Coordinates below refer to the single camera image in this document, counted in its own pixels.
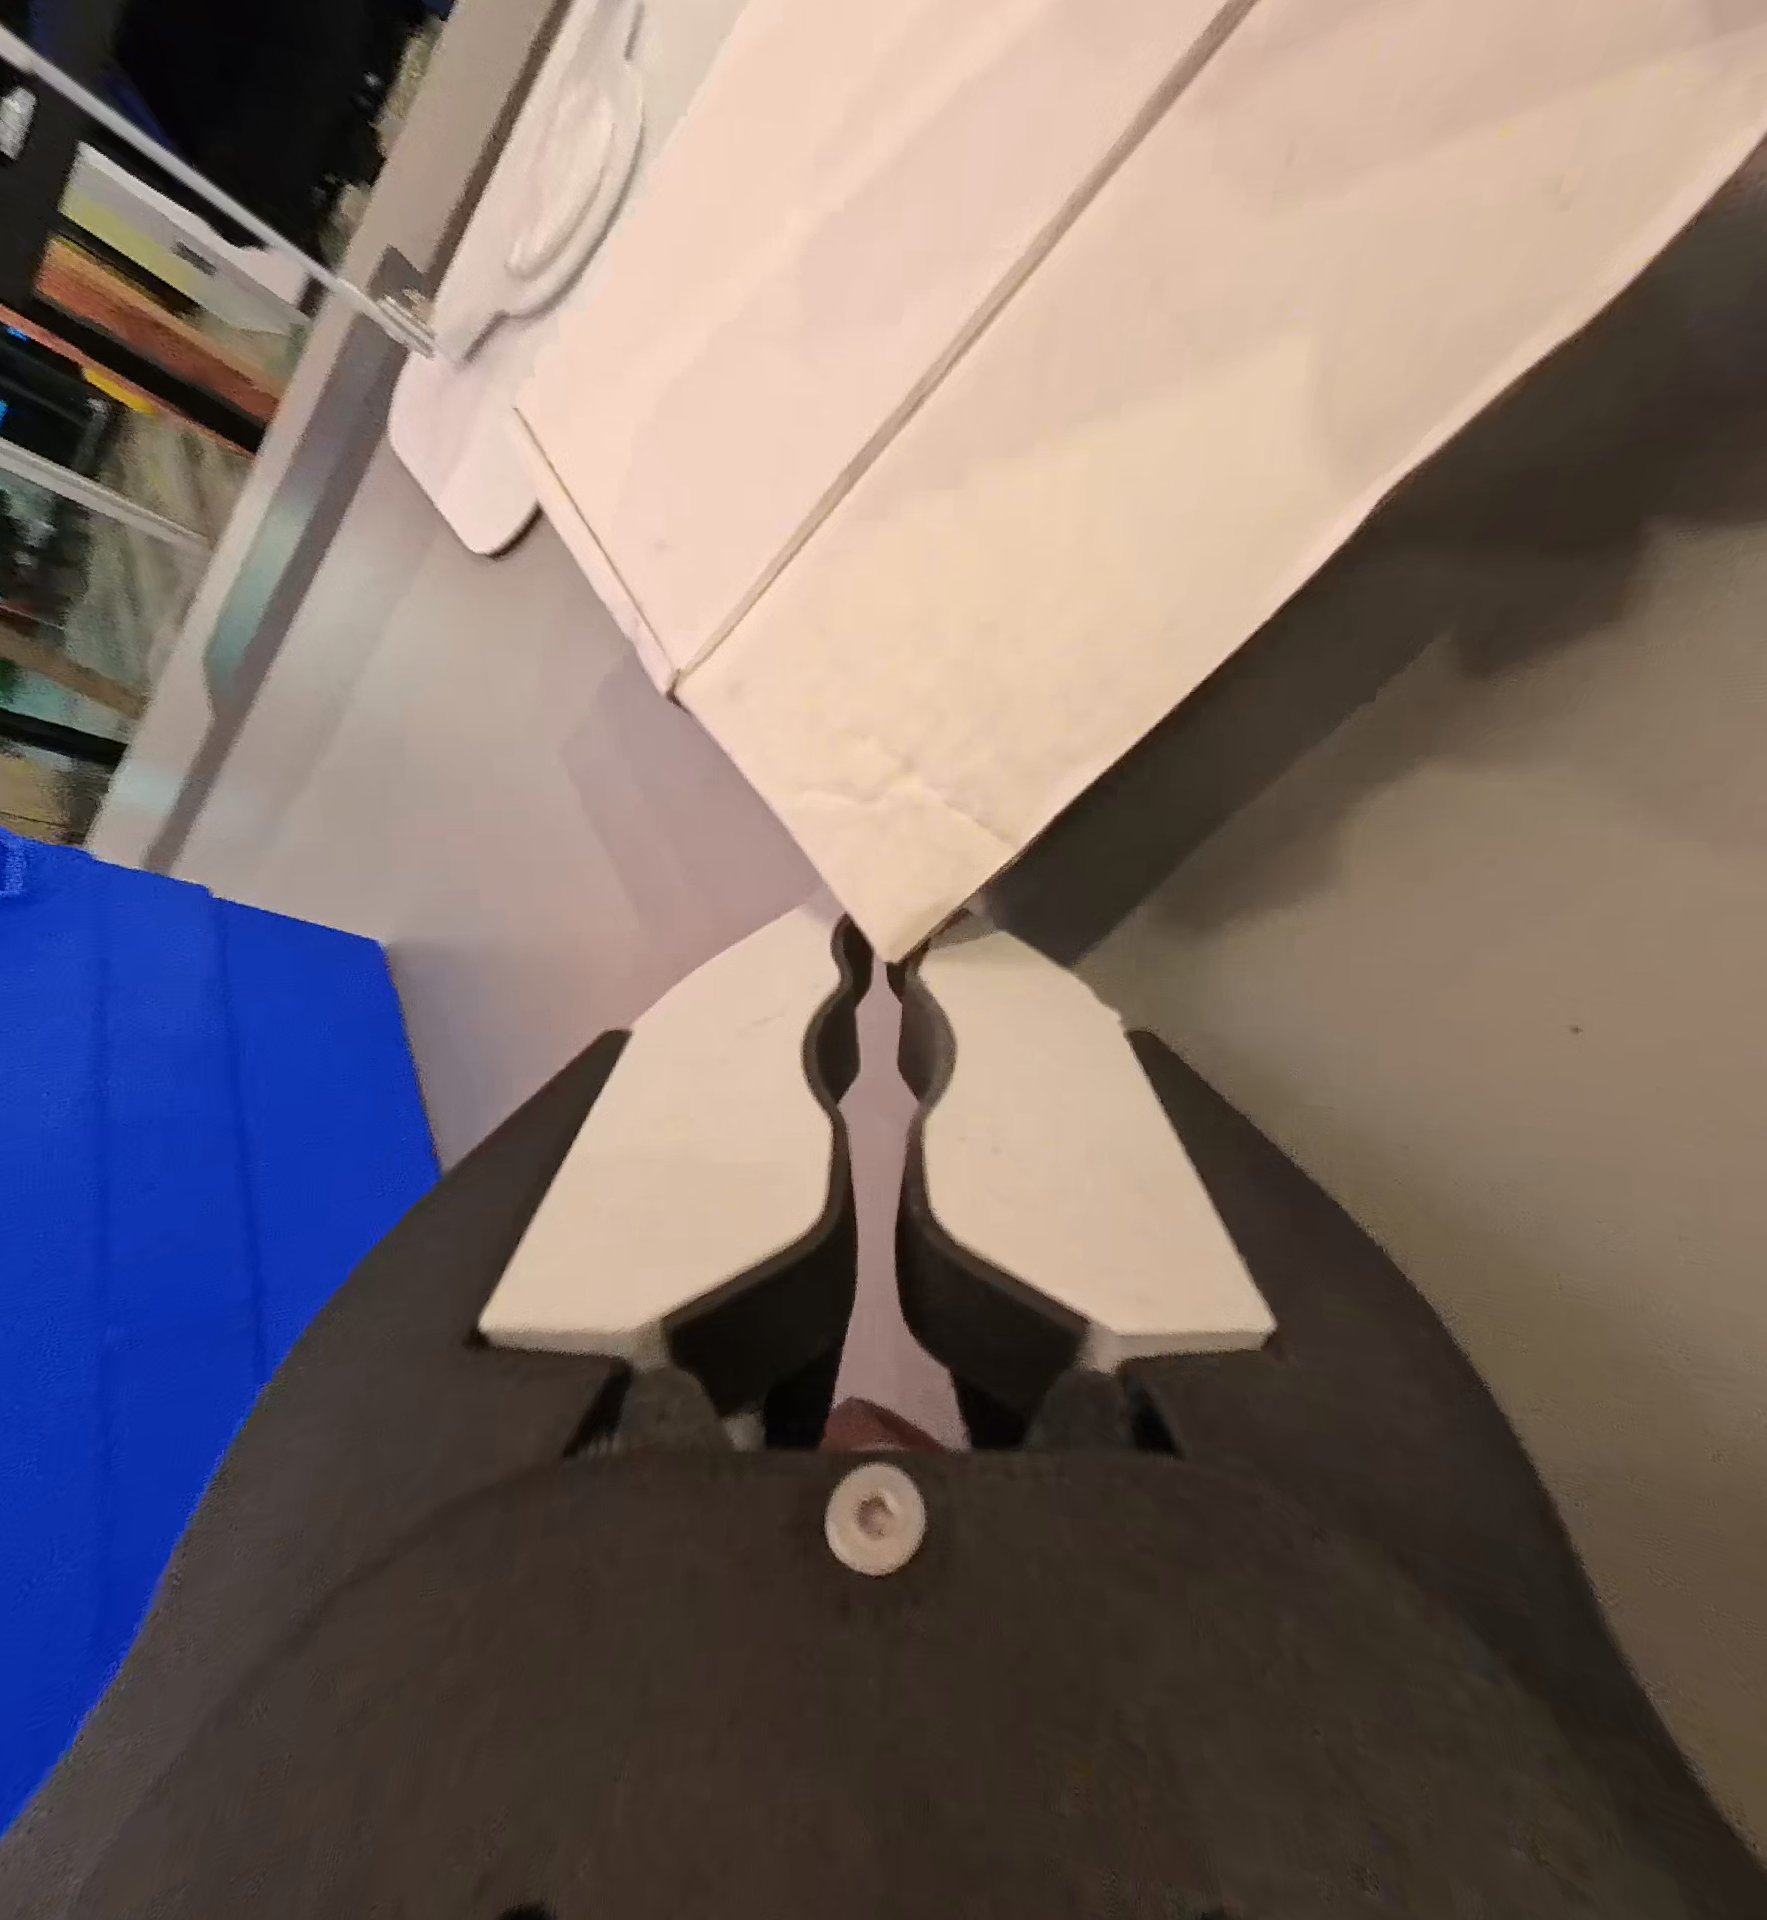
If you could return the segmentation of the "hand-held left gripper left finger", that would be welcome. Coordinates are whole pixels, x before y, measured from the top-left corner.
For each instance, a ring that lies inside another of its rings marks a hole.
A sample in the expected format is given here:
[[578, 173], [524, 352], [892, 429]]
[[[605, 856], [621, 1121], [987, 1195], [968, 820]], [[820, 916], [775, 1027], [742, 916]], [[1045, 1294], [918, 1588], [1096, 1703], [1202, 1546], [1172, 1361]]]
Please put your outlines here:
[[872, 977], [820, 901], [712, 950], [621, 1031], [477, 1333], [685, 1374], [716, 1417], [830, 1417], [853, 1313], [844, 1094]]

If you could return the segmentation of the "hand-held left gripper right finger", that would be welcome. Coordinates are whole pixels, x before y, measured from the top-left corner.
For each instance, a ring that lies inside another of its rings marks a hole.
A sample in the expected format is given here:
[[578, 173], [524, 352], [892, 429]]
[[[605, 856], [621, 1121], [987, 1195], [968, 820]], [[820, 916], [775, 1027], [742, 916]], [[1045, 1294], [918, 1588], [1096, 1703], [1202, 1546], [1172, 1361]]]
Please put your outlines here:
[[892, 1294], [974, 1451], [1018, 1451], [1063, 1379], [1281, 1333], [1111, 996], [987, 919], [892, 987], [915, 1093]]

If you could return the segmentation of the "blue plastic bin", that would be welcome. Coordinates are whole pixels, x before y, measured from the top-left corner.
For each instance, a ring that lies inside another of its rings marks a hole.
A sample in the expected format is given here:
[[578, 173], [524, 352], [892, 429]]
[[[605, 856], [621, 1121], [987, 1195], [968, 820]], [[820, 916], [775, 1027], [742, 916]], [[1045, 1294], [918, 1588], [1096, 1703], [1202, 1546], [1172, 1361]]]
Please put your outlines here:
[[0, 832], [0, 1835], [433, 1182], [376, 943]]

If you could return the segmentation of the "white cardboard box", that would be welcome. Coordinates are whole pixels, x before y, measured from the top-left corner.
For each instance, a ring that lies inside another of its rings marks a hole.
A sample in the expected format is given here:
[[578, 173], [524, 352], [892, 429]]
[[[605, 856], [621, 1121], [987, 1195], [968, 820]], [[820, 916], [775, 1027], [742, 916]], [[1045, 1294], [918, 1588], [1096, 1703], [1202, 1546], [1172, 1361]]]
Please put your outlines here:
[[512, 429], [905, 962], [1759, 134], [1767, 0], [742, 5]]

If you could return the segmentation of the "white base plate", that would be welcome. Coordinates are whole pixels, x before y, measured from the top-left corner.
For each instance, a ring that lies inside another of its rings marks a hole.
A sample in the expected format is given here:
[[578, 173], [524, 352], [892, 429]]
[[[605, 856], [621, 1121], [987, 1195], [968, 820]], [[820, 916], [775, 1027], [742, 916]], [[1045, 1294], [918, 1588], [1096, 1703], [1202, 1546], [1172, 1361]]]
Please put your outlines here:
[[468, 366], [443, 366], [417, 352], [389, 384], [389, 453], [468, 554], [502, 554], [535, 524], [535, 480], [512, 453], [512, 384], [535, 374], [545, 316], [502, 320]]

